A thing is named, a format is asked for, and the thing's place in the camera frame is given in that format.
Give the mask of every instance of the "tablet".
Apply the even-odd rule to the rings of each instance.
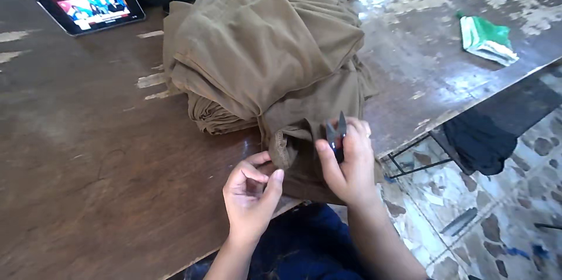
[[[137,0],[37,0],[70,35],[81,35],[140,20]]]

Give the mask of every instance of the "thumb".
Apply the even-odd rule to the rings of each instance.
[[[273,215],[273,211],[275,211],[279,198],[281,198],[283,193],[283,177],[285,177],[283,169],[274,171],[269,177],[268,185],[265,187],[260,199],[260,207],[270,215]]]
[[[324,180],[328,184],[328,187],[334,191],[338,190],[338,187],[345,186],[346,180],[343,177],[340,165],[338,165],[338,161],[335,159],[334,151],[330,148],[328,141],[317,140],[316,150],[318,151],[318,157],[320,158],[320,163],[322,164]]]

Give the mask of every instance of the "video on screen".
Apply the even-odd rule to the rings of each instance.
[[[62,0],[57,4],[82,30],[90,29],[92,24],[115,22],[130,14],[125,0]]]

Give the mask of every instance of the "left hand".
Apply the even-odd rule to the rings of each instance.
[[[270,160],[267,151],[249,156],[232,170],[222,188],[230,222],[229,238],[236,243],[257,244],[277,207],[285,173],[277,169],[267,176],[256,169]]]

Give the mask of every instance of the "hand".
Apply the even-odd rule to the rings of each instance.
[[[341,164],[326,140],[317,140],[316,150],[328,187],[348,206],[364,207],[377,198],[371,129],[366,121],[356,118],[346,118],[346,122]]]
[[[267,176],[255,168],[270,160],[267,151],[249,156],[236,165],[222,188],[230,222],[229,238],[235,243],[257,244],[279,202],[283,170]]]

